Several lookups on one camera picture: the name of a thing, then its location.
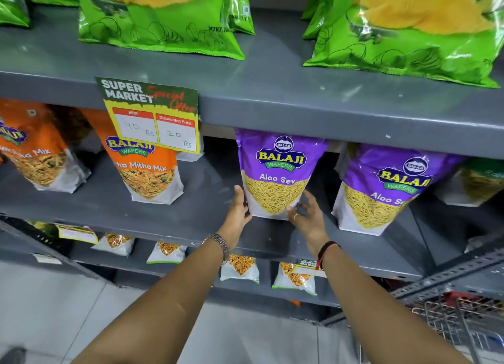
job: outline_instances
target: shelf label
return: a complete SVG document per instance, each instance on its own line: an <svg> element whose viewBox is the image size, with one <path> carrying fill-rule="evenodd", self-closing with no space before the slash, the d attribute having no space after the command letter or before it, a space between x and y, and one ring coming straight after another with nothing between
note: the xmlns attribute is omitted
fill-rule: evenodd
<svg viewBox="0 0 504 364"><path fill-rule="evenodd" d="M62 223L54 223L54 226L58 228L59 237L65 240L79 240L94 245L98 243L98 237L90 227L70 226Z"/></svg>
<svg viewBox="0 0 504 364"><path fill-rule="evenodd" d="M63 264L59 259L52 257L51 255L37 254L37 253L33 253L32 255L35 257L35 259L37 259L38 263L48 263L51 265Z"/></svg>
<svg viewBox="0 0 504 364"><path fill-rule="evenodd" d="M119 138L198 154L198 91L96 77Z"/></svg>
<svg viewBox="0 0 504 364"><path fill-rule="evenodd" d="M324 270L319 268L316 269L317 262L314 261L306 261L304 259L298 259L296 264L294 265L294 274L307 274L307 275L315 275L321 276L322 278L327 278Z"/></svg>

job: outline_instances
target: white tiled floor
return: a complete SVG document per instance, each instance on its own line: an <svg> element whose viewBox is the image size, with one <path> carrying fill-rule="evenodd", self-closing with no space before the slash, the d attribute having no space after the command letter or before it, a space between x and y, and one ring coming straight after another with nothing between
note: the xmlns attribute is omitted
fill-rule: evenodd
<svg viewBox="0 0 504 364"><path fill-rule="evenodd" d="M141 294L0 262L0 357L21 345L26 364L70 364ZM205 304L179 363L353 364L345 339L345 330Z"/></svg>

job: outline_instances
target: qr code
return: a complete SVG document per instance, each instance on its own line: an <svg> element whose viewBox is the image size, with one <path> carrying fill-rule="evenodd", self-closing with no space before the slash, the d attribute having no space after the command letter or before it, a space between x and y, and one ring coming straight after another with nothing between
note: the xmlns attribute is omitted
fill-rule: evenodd
<svg viewBox="0 0 504 364"><path fill-rule="evenodd" d="M250 6L249 4L242 4L241 14L245 16L250 16Z"/></svg>

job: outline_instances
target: person's left hand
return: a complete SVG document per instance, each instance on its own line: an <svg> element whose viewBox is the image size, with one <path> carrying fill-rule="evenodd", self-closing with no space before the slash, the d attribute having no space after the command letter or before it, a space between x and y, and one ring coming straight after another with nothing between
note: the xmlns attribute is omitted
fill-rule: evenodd
<svg viewBox="0 0 504 364"><path fill-rule="evenodd" d="M229 251L236 247L243 227L252 219L252 215L250 214L245 217L245 213L249 210L249 207L244 206L243 201L243 189L235 185L233 202L229 207L224 224L217 232L226 241Z"/></svg>

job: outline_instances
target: yellow price card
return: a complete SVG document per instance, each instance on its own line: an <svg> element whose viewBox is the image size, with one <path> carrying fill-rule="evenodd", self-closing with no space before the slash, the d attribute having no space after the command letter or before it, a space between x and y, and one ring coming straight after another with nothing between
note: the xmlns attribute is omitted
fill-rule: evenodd
<svg viewBox="0 0 504 364"><path fill-rule="evenodd" d="M119 138L198 154L198 91L96 77Z"/></svg>

